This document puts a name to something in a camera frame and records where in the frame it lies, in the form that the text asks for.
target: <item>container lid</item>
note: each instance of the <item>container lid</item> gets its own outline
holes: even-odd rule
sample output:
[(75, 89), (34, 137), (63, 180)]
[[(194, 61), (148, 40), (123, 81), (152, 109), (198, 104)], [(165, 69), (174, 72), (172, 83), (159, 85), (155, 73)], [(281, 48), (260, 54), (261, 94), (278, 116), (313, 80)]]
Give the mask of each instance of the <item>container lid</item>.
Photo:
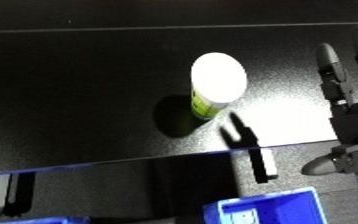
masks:
[(191, 68), (193, 88), (214, 103), (230, 103), (247, 88), (247, 74), (233, 57), (208, 53), (199, 57)]

